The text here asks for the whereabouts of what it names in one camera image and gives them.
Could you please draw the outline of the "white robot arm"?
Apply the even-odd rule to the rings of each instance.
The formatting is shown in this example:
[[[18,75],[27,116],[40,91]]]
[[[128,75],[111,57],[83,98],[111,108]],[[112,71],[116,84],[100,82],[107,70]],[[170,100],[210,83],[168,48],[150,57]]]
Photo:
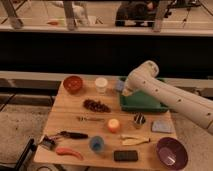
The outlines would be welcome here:
[[[122,94],[141,90],[213,135],[213,101],[157,80],[158,73],[154,61],[145,61],[129,73]]]

